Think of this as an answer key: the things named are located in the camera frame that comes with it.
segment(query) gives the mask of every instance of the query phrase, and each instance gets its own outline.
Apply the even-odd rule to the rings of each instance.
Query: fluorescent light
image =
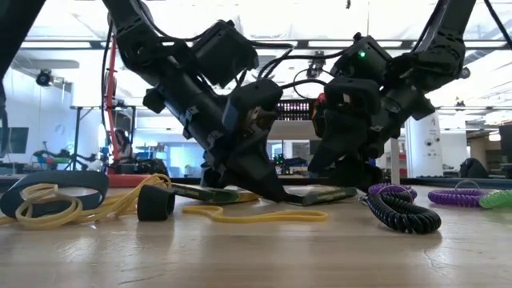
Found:
[[[500,136],[500,134],[498,132],[493,132],[493,133],[489,134],[489,141],[496,142],[496,141],[501,141],[501,140],[502,140],[502,136]]]
[[[22,48],[90,48],[90,44],[88,42],[30,41],[24,42]]]
[[[177,128],[136,128],[138,131],[175,131]]]
[[[464,45],[466,45],[467,50],[471,50],[471,48],[485,47],[485,48],[498,48],[506,45],[505,41],[464,41]]]
[[[315,47],[349,47],[354,42],[352,41],[310,41],[309,46]]]
[[[400,47],[402,45],[401,41],[377,41],[377,43],[384,47]]]

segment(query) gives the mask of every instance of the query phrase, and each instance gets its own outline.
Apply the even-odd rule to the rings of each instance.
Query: ceiling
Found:
[[[511,31],[512,1],[495,0],[492,3]],[[406,40],[412,43],[419,36],[435,1],[353,0],[348,10],[345,1],[340,0],[166,0],[146,1],[146,4],[157,25],[176,37],[200,34],[221,18],[234,20],[240,32],[256,40],[285,42],[309,39],[316,40],[317,44],[322,40],[337,40],[328,42],[328,45],[348,46],[354,33],[360,31],[382,40],[382,43],[388,40],[388,52],[396,56],[407,50],[392,49],[392,46],[398,47],[400,41]],[[102,1],[47,0],[14,64],[25,70],[51,68],[69,82],[80,82],[86,78],[90,86],[98,86],[92,91],[99,91],[101,44],[106,38],[106,28],[106,8]],[[471,77],[452,82],[428,97],[436,106],[454,106],[456,98],[464,100],[467,106],[512,106],[512,51],[471,49],[503,45],[502,36],[482,1],[478,1],[471,15],[465,40],[468,41],[466,66],[471,70]],[[318,49],[296,50],[294,53],[312,54],[315,50]],[[259,50],[260,62],[283,52]],[[327,61],[326,70],[335,60]],[[307,66],[307,61],[284,62],[275,70],[274,80],[278,83],[291,82],[296,73]],[[116,61],[116,70],[119,94],[128,103],[140,104],[149,86],[139,76],[124,69],[120,59]],[[321,79],[329,81],[330,77],[324,74]],[[251,73],[246,80],[254,80]],[[233,86],[234,83],[218,92],[229,93]],[[298,91],[314,97],[322,88],[308,84],[300,86]],[[297,97],[292,90],[286,91],[285,96]],[[443,111],[441,117],[455,112]],[[149,116],[151,112],[141,112],[144,114]],[[512,112],[472,110],[465,113],[465,117],[475,123],[494,124],[512,119]]]

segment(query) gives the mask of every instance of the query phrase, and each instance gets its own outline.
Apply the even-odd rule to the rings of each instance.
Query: yellow rubber tube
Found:
[[[279,211],[253,216],[231,217],[225,216],[224,209],[219,206],[185,206],[182,212],[206,216],[214,222],[239,224],[271,221],[320,222],[327,220],[327,213],[311,210]]]
[[[95,222],[111,215],[120,217],[125,214],[133,214],[137,211],[137,198],[144,185],[170,187],[171,181],[163,174],[151,175],[129,193],[107,196],[103,204],[93,210],[84,210],[82,202],[78,198],[59,193],[58,186],[55,184],[37,184],[25,188],[22,192],[25,201],[16,209],[17,219],[1,217],[0,225],[17,222],[30,230],[49,230],[70,223],[80,224]],[[70,202],[70,206],[57,214],[45,215],[38,218],[32,217],[33,204],[56,200],[68,201]],[[245,217],[227,217],[223,215],[223,209],[218,206],[186,206],[183,209],[183,213],[205,215],[215,222],[225,223],[269,221],[317,222],[327,219],[326,213],[309,210],[292,210]]]

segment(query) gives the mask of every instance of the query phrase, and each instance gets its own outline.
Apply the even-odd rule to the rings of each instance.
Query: security camera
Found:
[[[54,78],[50,69],[42,69],[36,77],[35,82],[41,87],[50,87],[54,84]]]

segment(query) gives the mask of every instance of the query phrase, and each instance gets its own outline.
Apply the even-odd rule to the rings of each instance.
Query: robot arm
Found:
[[[326,128],[309,170],[319,172],[346,154],[378,158],[412,116],[435,112],[425,94],[458,78],[466,47],[462,36],[476,0],[438,0],[413,50],[392,58],[371,37],[336,61],[325,87]]]
[[[205,150],[203,185],[235,184],[284,200],[287,194],[266,154],[281,88],[261,79],[220,96],[204,80],[226,86],[243,70],[255,68],[258,54],[250,41],[232,22],[219,21],[188,47],[181,39],[158,35],[139,0],[103,3],[126,67],[154,86],[143,104],[155,113],[167,108],[183,124],[183,136]],[[169,40],[173,45],[164,44]]]
[[[418,47],[395,59],[372,37],[356,37],[331,71],[337,77],[325,87],[326,132],[310,170],[346,154],[375,158],[409,116],[420,119],[434,112],[424,94],[458,76],[465,53],[462,34],[475,1],[438,0]],[[219,21],[188,47],[182,39],[158,35],[140,0],[103,3],[126,67],[154,86],[144,105],[155,113],[170,110],[183,124],[184,136],[195,138],[205,150],[202,184],[234,184],[284,200],[287,194],[266,154],[282,88],[264,78],[220,96],[210,86],[225,86],[243,70],[257,67],[253,43],[233,23]],[[2,2],[1,76],[43,4]]]

